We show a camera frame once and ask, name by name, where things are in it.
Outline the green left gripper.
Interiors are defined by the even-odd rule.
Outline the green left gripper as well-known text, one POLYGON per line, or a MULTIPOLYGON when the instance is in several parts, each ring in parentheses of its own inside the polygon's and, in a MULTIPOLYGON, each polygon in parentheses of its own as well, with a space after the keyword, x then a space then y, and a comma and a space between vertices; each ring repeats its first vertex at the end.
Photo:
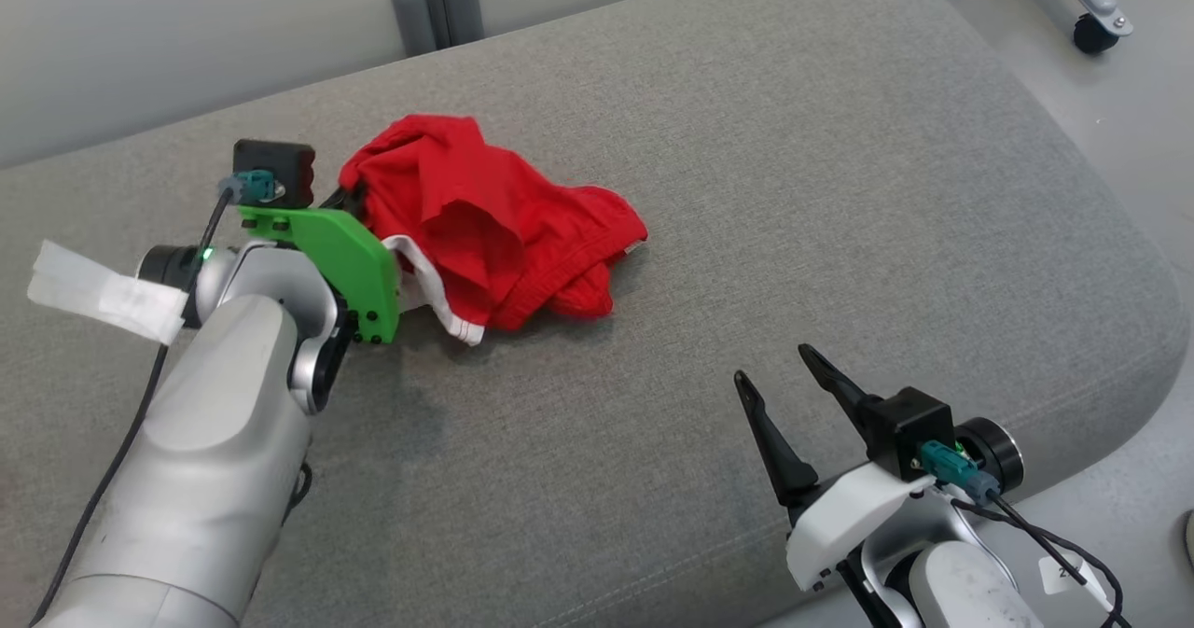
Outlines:
POLYGON ((356 216, 364 214, 367 186, 337 187, 320 208, 285 210, 239 207, 253 238, 290 244, 310 259, 324 279, 355 312, 363 341, 389 344, 396 337, 396 258, 356 216))

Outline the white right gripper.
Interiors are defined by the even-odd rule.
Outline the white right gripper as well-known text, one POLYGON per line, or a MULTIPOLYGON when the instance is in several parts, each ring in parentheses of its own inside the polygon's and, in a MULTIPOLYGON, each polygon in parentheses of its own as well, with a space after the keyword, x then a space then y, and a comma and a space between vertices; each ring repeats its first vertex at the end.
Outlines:
MULTIPOLYGON (((820 389, 841 404, 850 423, 864 424, 866 407, 882 402, 841 373, 810 343, 798 345, 798 356, 820 389)), ((778 504, 806 507, 816 498, 798 515, 787 540, 788 571, 804 593, 810 593, 820 581, 823 571, 841 564, 854 547, 896 516, 913 492, 937 482, 933 475, 905 482, 878 464, 866 463, 844 472, 816 497, 820 481, 817 470, 798 457, 784 441, 747 374, 736 371, 734 386, 778 504)))

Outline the red basketball shorts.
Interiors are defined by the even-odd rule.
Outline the red basketball shorts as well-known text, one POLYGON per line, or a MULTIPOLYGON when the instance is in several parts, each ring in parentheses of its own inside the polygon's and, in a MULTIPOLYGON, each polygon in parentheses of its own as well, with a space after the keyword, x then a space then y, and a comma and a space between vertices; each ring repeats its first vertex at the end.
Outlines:
POLYGON ((341 165, 340 189, 399 265, 399 289, 449 335, 475 346, 534 314, 605 318, 616 261, 647 241, 607 187, 550 181, 476 121, 406 115, 341 165))

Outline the white tape flag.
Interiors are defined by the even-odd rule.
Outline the white tape flag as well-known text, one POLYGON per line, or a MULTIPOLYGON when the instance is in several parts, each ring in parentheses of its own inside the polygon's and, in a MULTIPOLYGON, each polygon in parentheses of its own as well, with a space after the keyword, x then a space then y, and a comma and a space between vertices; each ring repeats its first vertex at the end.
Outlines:
POLYGON ((33 304, 93 318, 161 344, 183 330, 187 293, 117 273, 53 241, 43 241, 27 285, 33 304))

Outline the black caster wheel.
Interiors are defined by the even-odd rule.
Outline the black caster wheel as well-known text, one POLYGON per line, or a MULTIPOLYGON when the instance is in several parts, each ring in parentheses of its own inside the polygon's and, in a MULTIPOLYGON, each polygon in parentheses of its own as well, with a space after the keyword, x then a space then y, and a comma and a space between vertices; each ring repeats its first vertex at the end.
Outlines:
POLYGON ((1120 37, 1116 33, 1107 32, 1090 13, 1083 13, 1072 30, 1072 44, 1088 57, 1097 57, 1097 55, 1115 47, 1120 37))

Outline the grey double metal post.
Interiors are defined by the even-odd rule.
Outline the grey double metal post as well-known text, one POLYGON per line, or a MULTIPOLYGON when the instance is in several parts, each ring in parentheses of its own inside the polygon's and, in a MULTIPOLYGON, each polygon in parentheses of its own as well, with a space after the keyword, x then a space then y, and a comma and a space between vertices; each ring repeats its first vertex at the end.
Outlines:
POLYGON ((486 37, 480 0, 390 0, 406 59, 486 37))

